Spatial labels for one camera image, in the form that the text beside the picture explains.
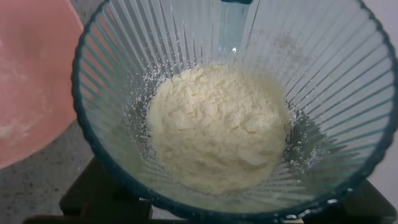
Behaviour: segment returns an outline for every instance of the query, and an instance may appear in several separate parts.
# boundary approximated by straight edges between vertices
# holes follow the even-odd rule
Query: black stand
[[[36,216],[25,224],[188,224],[187,220],[153,220],[151,204],[131,195],[93,159],[60,201],[63,216]],[[392,223],[394,207],[365,180],[342,203],[308,215],[305,224]]]

